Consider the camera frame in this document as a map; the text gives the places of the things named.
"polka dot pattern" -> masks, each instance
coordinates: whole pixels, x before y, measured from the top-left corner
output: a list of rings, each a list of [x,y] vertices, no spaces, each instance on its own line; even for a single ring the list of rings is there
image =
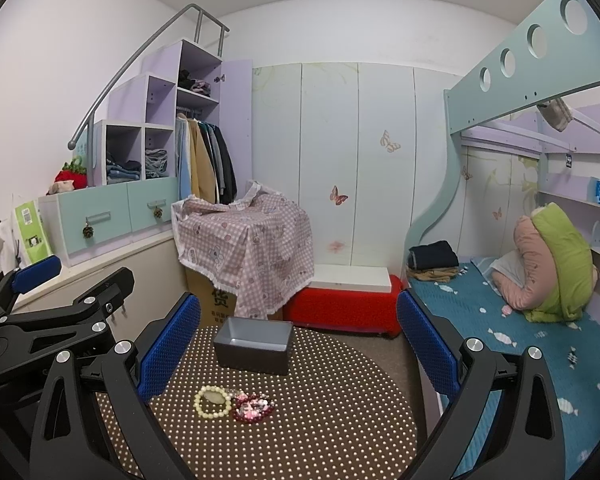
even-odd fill
[[[329,336],[294,328],[288,376],[221,368],[213,338],[196,332],[160,396],[161,427],[200,480],[389,480],[416,455],[416,426],[398,387],[372,360]],[[263,393],[276,411],[257,424],[203,419],[193,407],[206,384]],[[100,410],[122,467],[141,476],[109,398]]]

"pink checkered cloth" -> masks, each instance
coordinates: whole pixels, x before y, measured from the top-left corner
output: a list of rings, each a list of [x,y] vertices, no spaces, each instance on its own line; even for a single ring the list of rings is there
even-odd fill
[[[235,316],[266,319],[314,276],[309,217],[261,184],[229,205],[191,195],[171,222],[180,263],[235,294]]]

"mint green drawer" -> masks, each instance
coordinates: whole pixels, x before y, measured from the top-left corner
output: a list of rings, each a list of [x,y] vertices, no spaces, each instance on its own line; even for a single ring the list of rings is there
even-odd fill
[[[127,184],[89,187],[58,195],[62,234],[68,254],[131,232]],[[86,220],[93,237],[85,238]]]
[[[171,222],[171,204],[178,201],[177,178],[150,178],[127,186],[133,231]],[[160,219],[154,216],[156,207],[162,210]]]

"white step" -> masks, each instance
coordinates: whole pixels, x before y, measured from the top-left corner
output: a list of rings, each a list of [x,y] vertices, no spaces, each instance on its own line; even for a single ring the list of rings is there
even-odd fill
[[[391,292],[386,267],[317,264],[310,287],[358,292]]]

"floor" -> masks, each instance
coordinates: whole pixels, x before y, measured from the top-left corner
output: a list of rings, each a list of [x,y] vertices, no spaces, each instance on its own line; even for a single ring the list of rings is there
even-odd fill
[[[427,439],[418,361],[403,334],[394,339],[377,335],[329,334],[373,359],[394,380],[409,403],[418,428],[418,449]]]

